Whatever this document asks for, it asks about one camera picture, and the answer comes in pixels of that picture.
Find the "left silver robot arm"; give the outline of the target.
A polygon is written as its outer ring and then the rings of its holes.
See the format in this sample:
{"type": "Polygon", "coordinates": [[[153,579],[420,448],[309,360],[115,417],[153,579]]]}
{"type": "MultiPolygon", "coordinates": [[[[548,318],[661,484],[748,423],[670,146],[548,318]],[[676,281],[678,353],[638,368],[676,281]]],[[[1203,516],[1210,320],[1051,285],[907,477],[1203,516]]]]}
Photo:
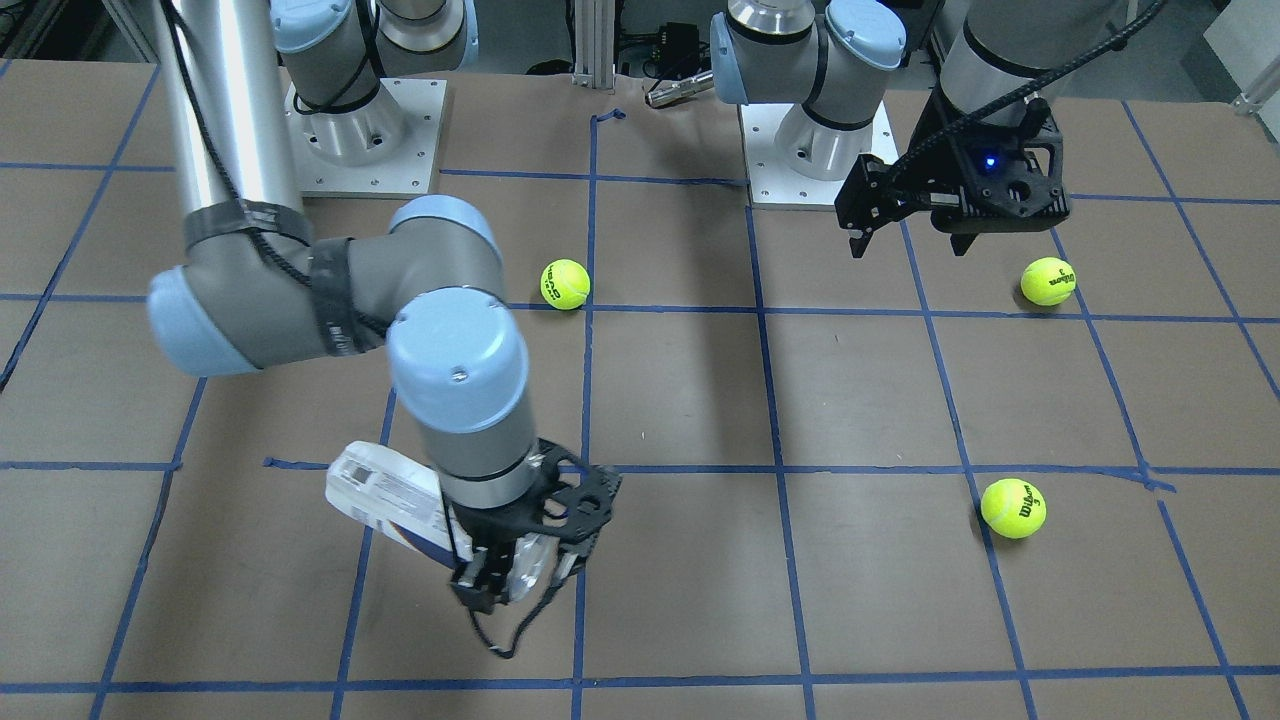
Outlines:
{"type": "Polygon", "coordinates": [[[980,234],[1065,222],[1062,135],[1052,102],[1064,79],[1121,51],[1164,3],[1110,27],[1114,1],[973,1],[937,85],[895,161],[869,147],[890,77],[928,28],[937,1],[731,1],[710,26],[721,101],[785,104],[778,150],[795,172],[840,182],[837,223],[863,256],[882,227],[925,211],[966,254],[980,234]]]}

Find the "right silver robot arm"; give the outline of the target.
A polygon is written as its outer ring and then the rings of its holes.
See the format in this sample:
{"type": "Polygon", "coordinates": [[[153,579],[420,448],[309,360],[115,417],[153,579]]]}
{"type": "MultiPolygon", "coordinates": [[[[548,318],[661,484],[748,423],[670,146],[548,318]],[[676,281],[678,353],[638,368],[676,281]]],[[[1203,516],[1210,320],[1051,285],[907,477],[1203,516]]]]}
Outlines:
{"type": "Polygon", "coordinates": [[[357,441],[326,470],[346,516],[452,566],[471,611],[552,598],[611,520],[620,477],[538,436],[529,347],[500,250],[470,202],[410,200],[376,237],[320,238],[291,147],[361,165],[408,147],[379,53],[453,65],[472,37],[454,1],[160,1],[184,182],[186,263],[157,274],[157,345],[196,377],[384,348],[421,465],[357,441]]]}

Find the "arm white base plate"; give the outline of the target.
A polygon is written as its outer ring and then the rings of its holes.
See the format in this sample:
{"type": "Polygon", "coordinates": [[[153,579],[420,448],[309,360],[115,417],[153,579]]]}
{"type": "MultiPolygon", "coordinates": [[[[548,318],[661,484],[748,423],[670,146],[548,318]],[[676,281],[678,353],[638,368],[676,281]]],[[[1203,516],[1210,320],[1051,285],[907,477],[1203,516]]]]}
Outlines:
{"type": "Polygon", "coordinates": [[[413,199],[430,192],[445,96],[443,79],[385,78],[362,108],[303,115],[289,86],[285,123],[300,193],[413,199]]]}
{"type": "Polygon", "coordinates": [[[869,124],[840,131],[813,120],[797,102],[739,108],[751,201],[759,208],[829,208],[855,161],[899,158],[884,104],[869,124]]]}

